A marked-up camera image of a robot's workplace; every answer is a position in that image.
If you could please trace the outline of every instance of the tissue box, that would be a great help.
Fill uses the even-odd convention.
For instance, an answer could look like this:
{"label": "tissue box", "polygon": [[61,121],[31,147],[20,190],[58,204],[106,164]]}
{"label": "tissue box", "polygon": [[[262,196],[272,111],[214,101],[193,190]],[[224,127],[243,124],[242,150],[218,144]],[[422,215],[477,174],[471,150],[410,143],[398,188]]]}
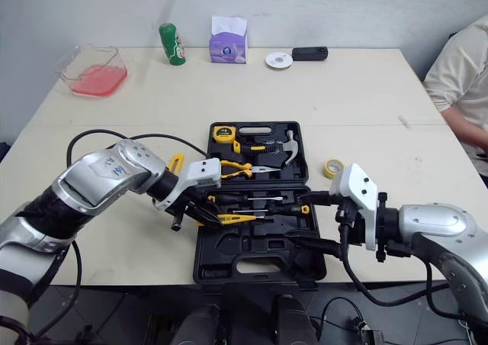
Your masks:
{"label": "tissue box", "polygon": [[212,63],[245,64],[247,61],[247,20],[212,16],[210,39]]}

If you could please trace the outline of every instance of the clear plastic container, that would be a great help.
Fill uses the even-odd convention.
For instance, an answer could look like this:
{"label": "clear plastic container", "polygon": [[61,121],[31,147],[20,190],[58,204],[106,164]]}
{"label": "clear plastic container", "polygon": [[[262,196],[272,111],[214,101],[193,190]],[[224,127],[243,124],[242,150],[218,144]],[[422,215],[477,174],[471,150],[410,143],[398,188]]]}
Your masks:
{"label": "clear plastic container", "polygon": [[111,95],[127,76],[127,68],[116,47],[80,45],[67,53],[54,71],[79,95]]}

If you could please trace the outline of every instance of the black device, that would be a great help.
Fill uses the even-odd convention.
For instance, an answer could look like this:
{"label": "black device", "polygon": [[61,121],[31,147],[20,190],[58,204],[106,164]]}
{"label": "black device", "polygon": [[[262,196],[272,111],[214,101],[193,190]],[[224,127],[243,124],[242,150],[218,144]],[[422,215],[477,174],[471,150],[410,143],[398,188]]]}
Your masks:
{"label": "black device", "polygon": [[325,60],[329,55],[329,50],[326,46],[318,47],[295,47],[291,51],[293,61],[316,61]]}

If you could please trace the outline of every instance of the black toolbox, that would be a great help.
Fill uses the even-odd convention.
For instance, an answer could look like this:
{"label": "black toolbox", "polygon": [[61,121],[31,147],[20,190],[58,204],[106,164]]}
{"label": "black toolbox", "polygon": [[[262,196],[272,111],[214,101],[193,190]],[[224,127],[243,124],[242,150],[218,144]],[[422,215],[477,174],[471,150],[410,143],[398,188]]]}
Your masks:
{"label": "black toolbox", "polygon": [[[230,126],[236,131],[236,140],[242,145],[263,144],[273,140],[288,141],[287,131],[292,130],[298,142],[297,156],[285,166],[291,152],[243,155],[234,153],[231,143],[217,143],[213,138],[215,127]],[[294,121],[278,122],[217,122],[210,126],[208,153],[220,160],[251,163],[253,166],[280,168],[280,171],[254,173],[250,178],[237,176],[223,179],[220,189],[208,195],[236,194],[247,198],[282,196],[275,204],[298,203],[297,198],[310,191],[305,186],[308,168],[303,152],[300,125]],[[222,167],[222,174],[235,172]],[[221,214],[234,210],[265,209],[268,200],[245,201],[234,205],[220,205]],[[227,225],[223,229],[199,227],[194,262],[194,280],[201,285],[222,285],[235,282],[297,282],[302,289],[315,289],[316,280],[326,275],[326,264],[321,253],[297,247],[283,234],[302,231],[316,234],[319,228],[313,206],[309,214],[300,216],[270,215],[255,220]],[[262,272],[245,272],[247,263],[261,263],[271,269]]]}

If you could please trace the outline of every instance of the toolbox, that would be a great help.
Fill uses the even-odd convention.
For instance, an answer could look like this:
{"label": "toolbox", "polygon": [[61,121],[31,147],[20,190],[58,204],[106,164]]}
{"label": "toolbox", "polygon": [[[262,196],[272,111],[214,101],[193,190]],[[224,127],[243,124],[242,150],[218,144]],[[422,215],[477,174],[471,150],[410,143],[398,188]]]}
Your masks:
{"label": "toolbox", "polygon": [[[296,156],[288,161],[294,154],[293,150],[281,149],[289,147],[283,145],[290,141],[290,131],[297,148]],[[214,123],[210,126],[208,153],[221,161],[276,169],[256,172],[251,176],[240,173],[230,179],[223,178],[220,189],[208,192],[214,202],[217,199],[221,214],[299,205],[300,195],[310,191],[305,186],[308,168],[297,122]],[[222,165],[223,177],[235,171],[236,168]],[[219,204],[219,195],[222,197],[223,194],[237,196],[242,201]],[[309,206],[307,211],[307,214],[298,212],[293,215],[256,212],[250,214],[264,216],[264,219],[229,224],[221,229],[199,227],[194,261],[195,282],[209,287],[234,282],[297,282],[302,289],[315,289],[315,281],[326,275],[323,255],[297,247],[284,237],[292,231],[319,237],[313,206]],[[259,272],[247,271],[246,266],[253,263],[265,265],[259,267]]]}

